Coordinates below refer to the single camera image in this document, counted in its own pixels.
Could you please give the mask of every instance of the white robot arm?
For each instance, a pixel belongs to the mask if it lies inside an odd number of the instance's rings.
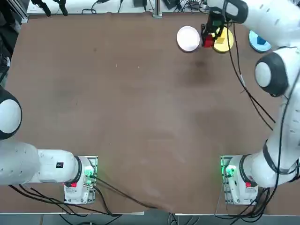
[[[0,185],[64,183],[65,201],[87,204],[95,200],[97,157],[74,156],[64,150],[36,149],[9,139],[19,129],[18,100],[0,86]]]
[[[255,66],[258,85],[282,105],[272,134],[256,154],[234,156],[226,169],[234,204],[250,204],[258,186],[274,187],[299,175],[300,157],[300,8],[287,0],[208,0],[211,11],[253,30],[278,50],[263,56]],[[283,121],[287,98],[291,94]]]

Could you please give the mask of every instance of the brown table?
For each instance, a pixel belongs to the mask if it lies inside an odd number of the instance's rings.
[[[213,214],[220,155],[257,152],[270,131],[241,93],[228,54],[178,49],[178,29],[204,22],[206,16],[191,14],[31,18],[22,25],[7,83],[23,109],[15,137],[37,148],[98,155],[99,176],[140,201]],[[247,29],[237,26],[237,35],[246,85],[276,116],[280,99],[254,80],[262,55],[249,46]],[[61,185],[35,186],[62,198]],[[266,213],[300,215],[298,189],[281,185]],[[60,211],[7,187],[0,191],[7,202],[1,212]],[[113,212],[145,210],[103,191]],[[99,199],[90,207],[103,210]],[[218,212],[226,213],[223,195]]]

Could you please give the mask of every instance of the round object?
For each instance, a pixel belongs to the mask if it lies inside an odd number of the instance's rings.
[[[228,30],[226,27],[223,28],[222,30],[222,35],[224,37],[224,41],[223,43],[214,43],[213,48],[218,52],[218,53],[226,53],[229,51],[228,48],[228,41],[227,41],[227,31],[228,31],[228,37],[229,37],[229,46],[230,49],[233,47],[233,43],[234,43],[234,38],[233,38],[233,34],[230,30]]]
[[[21,122],[21,109],[19,105],[11,99],[0,103],[0,130],[10,134],[17,130]]]
[[[0,87],[0,140],[13,136],[21,122],[22,110],[18,100]]]
[[[255,67],[255,79],[259,86],[267,87],[271,82],[271,70],[265,62],[260,62]]]
[[[275,52],[264,55],[256,64],[255,79],[265,92],[273,97],[284,94],[288,87],[285,63]]]
[[[177,32],[177,44],[184,52],[193,52],[200,44],[200,35],[194,27],[181,27]]]
[[[253,32],[252,30],[249,32],[249,42],[250,42],[251,47],[255,51],[257,51],[259,53],[265,53],[271,49],[272,46],[267,41],[263,45],[260,45],[257,42],[257,37],[258,37],[258,35],[255,32]]]

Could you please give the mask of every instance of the yellow plate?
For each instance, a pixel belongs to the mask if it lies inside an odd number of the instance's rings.
[[[224,38],[223,43],[217,43],[217,41],[215,41],[213,48],[218,52],[218,53],[226,53],[227,51],[229,51],[228,48],[228,41],[227,41],[227,31],[229,31],[228,36],[229,36],[229,46],[230,48],[233,47],[233,43],[234,43],[234,38],[233,38],[233,34],[231,33],[230,30],[228,30],[226,27],[223,28],[221,37]]]

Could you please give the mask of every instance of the cable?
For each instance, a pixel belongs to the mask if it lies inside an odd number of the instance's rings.
[[[94,187],[94,188],[95,188],[95,190],[100,194],[106,212],[107,212],[111,217],[118,217],[119,215],[112,214],[112,212],[108,209],[107,204],[106,204],[105,199],[104,199],[104,196],[103,196],[102,192],[100,191],[100,189],[99,189],[98,187]]]
[[[104,225],[109,225],[109,224],[111,224],[113,221],[119,219],[121,216],[122,216],[122,215],[119,215],[118,217],[116,217],[115,219],[109,221],[108,223],[106,223],[106,224],[104,224]]]
[[[91,8],[84,8],[84,9],[81,11],[81,15],[83,14],[84,11],[90,11],[92,14],[96,14],[97,11],[94,10],[93,8],[94,8],[94,6],[95,6],[96,4],[98,4],[98,3],[100,3],[100,1],[96,1],[96,2],[92,5]]]
[[[237,38],[236,38],[236,32],[235,32],[235,23],[233,23],[233,34],[234,34],[234,39],[235,39],[235,46],[236,46],[236,53],[237,53],[237,61],[238,61],[238,69],[239,69],[239,73],[240,75],[242,75],[241,73],[241,69],[240,69],[240,57],[239,57],[239,48],[238,48],[238,42],[237,42]],[[229,33],[227,32],[227,42],[228,42],[228,48],[229,48],[229,56],[230,56],[230,60],[231,60],[231,64],[233,66],[235,75],[237,76],[239,82],[241,83],[242,87],[244,88],[245,92],[248,94],[252,105],[254,106],[256,112],[258,113],[258,115],[260,116],[260,118],[263,120],[263,122],[271,129],[272,127],[268,124],[268,122],[265,120],[265,118],[261,115],[261,113],[259,112],[259,110],[257,109],[256,105],[254,104],[254,102],[267,114],[267,116],[275,123],[274,119],[270,116],[270,114],[258,103],[258,101],[251,95],[251,93],[248,91],[248,89],[246,88],[244,82],[241,80],[241,78],[238,75],[238,72],[234,66],[234,62],[233,62],[233,57],[232,57],[232,53],[231,53],[231,49],[230,49],[230,44],[229,44]]]
[[[119,13],[119,12],[120,12],[120,9],[121,9],[121,6],[122,6],[122,3],[123,3],[123,0],[120,0],[120,7],[119,7],[119,9],[118,9],[118,12],[117,12],[117,13]]]
[[[178,221],[177,221],[177,219],[175,218],[175,216],[174,216],[173,213],[171,213],[171,217],[173,217],[173,219],[174,219],[173,221],[175,221],[175,222],[176,222],[176,225],[178,225]]]
[[[59,214],[59,216],[69,225],[74,225],[72,223],[70,223],[69,221],[67,221],[67,219],[65,219],[61,214]]]
[[[149,209],[157,209],[157,207],[154,207],[154,206],[151,206],[151,205],[147,205],[147,204],[144,204],[144,203],[142,203],[142,202],[136,200],[135,198],[133,198],[133,197],[131,197],[131,196],[125,194],[124,192],[118,190],[118,189],[115,188],[114,186],[110,185],[109,183],[107,183],[106,181],[104,181],[104,180],[102,180],[102,179],[100,179],[100,178],[98,178],[98,177],[95,177],[95,176],[90,176],[90,177],[91,177],[91,178],[94,178],[94,179],[97,179],[98,181],[104,183],[105,185],[109,186],[109,187],[112,188],[113,190],[117,191],[117,192],[118,192],[119,194],[121,194],[122,196],[124,196],[124,197],[126,197],[126,198],[128,198],[128,199],[130,199],[130,200],[132,200],[132,201],[134,201],[134,202],[136,202],[136,203],[138,203],[138,204],[140,204],[141,206],[144,206],[144,207],[149,208]]]
[[[151,0],[149,0],[149,2],[150,2],[150,5],[151,5],[151,8],[152,8],[152,10],[153,10],[153,12],[155,11],[155,9],[154,9],[154,7],[153,7],[153,5],[152,5],[152,2],[151,2]]]
[[[66,207],[68,207],[72,213],[68,212],[67,210],[65,210],[63,207],[61,207],[59,204],[55,203],[54,201],[57,201],[58,203],[63,203],[63,202],[61,202],[61,201],[59,201],[59,200],[57,200],[57,199],[55,199],[55,198],[49,198],[49,197],[43,195],[42,193],[38,192],[38,191],[35,190],[34,188],[31,188],[31,190],[37,192],[38,195],[35,194],[35,193],[32,193],[32,192],[30,192],[30,191],[28,191],[28,190],[26,190],[21,184],[19,184],[19,187],[20,187],[24,192],[26,192],[26,193],[29,194],[29,195],[33,195],[33,196],[37,196],[37,197],[42,197],[42,198],[48,199],[49,201],[51,201],[51,202],[53,202],[54,204],[56,204],[58,207],[60,207],[63,211],[65,211],[65,212],[66,212],[67,214],[69,214],[69,215],[72,215],[72,216],[78,216],[78,217],[86,217],[86,216],[87,216],[87,215],[79,215],[79,214],[75,213],[68,205],[66,205]]]
[[[239,55],[239,47],[238,47],[238,40],[236,38],[236,32],[235,32],[235,23],[232,22],[233,24],[233,34],[234,34],[234,39],[235,39],[235,47],[236,47],[236,54],[237,54],[237,61],[238,61],[238,69],[239,69],[239,73],[240,73],[240,76],[242,76],[242,72],[241,72],[241,69],[240,69],[240,55]],[[248,95],[250,100],[251,100],[251,103],[252,105],[254,106],[256,112],[258,113],[258,115],[260,116],[260,118],[263,120],[263,122],[270,128],[270,130],[273,130],[272,127],[268,124],[268,122],[265,120],[265,118],[261,115],[261,113],[259,112],[259,110],[257,109],[256,105],[254,104],[254,100],[253,100],[253,97]]]
[[[198,223],[199,220],[200,220],[200,216],[198,217],[198,219],[192,225],[195,225],[196,223]]]
[[[68,205],[68,206],[73,206],[73,207],[77,207],[77,208],[80,208],[80,209],[84,209],[84,210],[88,210],[88,211],[92,211],[92,212],[97,212],[97,213],[108,215],[108,213],[101,212],[101,211],[94,210],[94,209],[90,209],[90,208],[83,207],[83,206],[80,206],[80,205],[68,204],[68,203],[64,203],[64,202],[60,203],[58,200],[57,200],[58,203],[49,202],[49,201],[46,201],[46,200],[43,200],[43,199],[39,199],[39,198],[35,198],[35,197],[32,197],[32,196],[30,196],[28,194],[25,194],[22,191],[20,191],[19,189],[17,189],[16,187],[14,187],[13,185],[9,185],[9,187],[12,188],[14,191],[18,192],[21,195],[23,195],[23,196],[25,196],[27,198],[33,199],[33,200],[37,200],[39,202],[43,202],[43,203],[47,203],[47,204]]]

